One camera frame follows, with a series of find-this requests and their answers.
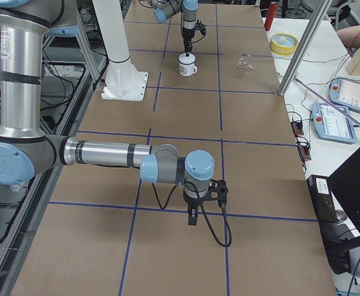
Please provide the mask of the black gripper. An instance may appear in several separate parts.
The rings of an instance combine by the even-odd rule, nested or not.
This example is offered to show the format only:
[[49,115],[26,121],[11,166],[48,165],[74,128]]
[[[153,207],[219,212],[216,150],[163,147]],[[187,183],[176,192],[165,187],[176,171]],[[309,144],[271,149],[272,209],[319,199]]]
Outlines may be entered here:
[[201,199],[185,195],[184,201],[188,205],[188,225],[196,226],[198,222],[198,208],[201,205]]
[[185,54],[190,54],[192,52],[192,39],[195,37],[194,29],[182,28],[182,37],[184,52]]

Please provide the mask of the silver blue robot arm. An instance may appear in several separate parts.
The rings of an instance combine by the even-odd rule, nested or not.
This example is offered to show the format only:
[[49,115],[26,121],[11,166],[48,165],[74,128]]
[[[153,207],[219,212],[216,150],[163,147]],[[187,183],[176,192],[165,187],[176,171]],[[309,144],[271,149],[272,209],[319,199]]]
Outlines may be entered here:
[[191,0],[170,0],[170,1],[147,1],[153,8],[154,16],[159,23],[181,13],[182,26],[181,34],[185,53],[192,52],[192,39],[195,37],[198,2]]
[[59,165],[140,170],[142,181],[183,187],[188,222],[218,190],[214,159],[204,150],[181,157],[174,146],[79,141],[40,128],[42,45],[46,35],[78,33],[75,1],[0,1],[0,183],[22,184]]

